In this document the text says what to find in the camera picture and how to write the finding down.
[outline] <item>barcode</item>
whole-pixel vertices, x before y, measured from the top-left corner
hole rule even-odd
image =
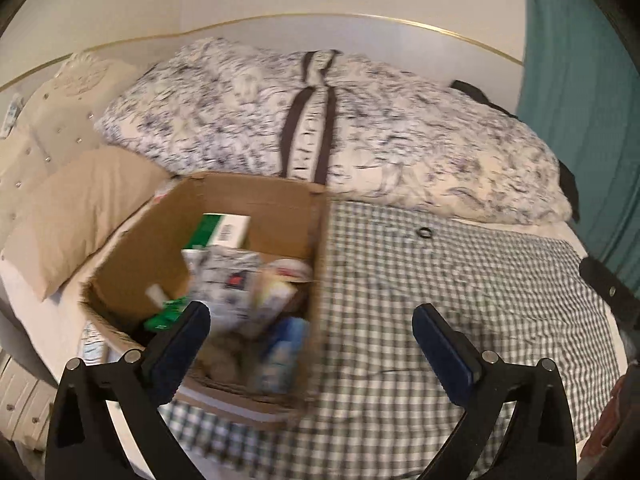
[[[229,240],[229,237],[231,236],[231,229],[232,229],[231,224],[223,225],[222,229],[220,229],[220,234],[218,235],[218,240],[220,242],[226,242],[227,240]]]

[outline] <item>green packet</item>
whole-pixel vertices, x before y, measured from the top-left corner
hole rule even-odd
[[[188,304],[189,300],[186,296],[165,301],[162,304],[162,310],[145,321],[145,329],[149,332],[160,332],[171,328]]]

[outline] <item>patterned fabric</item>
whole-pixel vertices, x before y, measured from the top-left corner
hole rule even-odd
[[[433,238],[415,231],[429,227]],[[172,402],[160,413],[183,447],[259,478],[410,478],[462,410],[414,341],[414,308],[433,303],[480,351],[534,365],[552,358],[576,441],[594,427],[618,378],[603,301],[566,242],[461,224],[425,212],[333,202],[317,402],[294,428],[256,431]],[[488,468],[505,408],[476,466]]]
[[[98,120],[178,174],[327,183],[344,197],[498,223],[564,221],[558,161],[525,124],[363,56],[199,40]]]

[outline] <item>beige pillow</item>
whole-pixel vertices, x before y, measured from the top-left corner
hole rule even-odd
[[[84,152],[27,199],[4,257],[42,301],[168,177],[154,162],[122,148]]]

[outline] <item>black ring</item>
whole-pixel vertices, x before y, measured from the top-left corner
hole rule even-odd
[[[428,227],[421,227],[415,232],[420,238],[424,238],[427,240],[428,238],[433,237],[433,231]]]

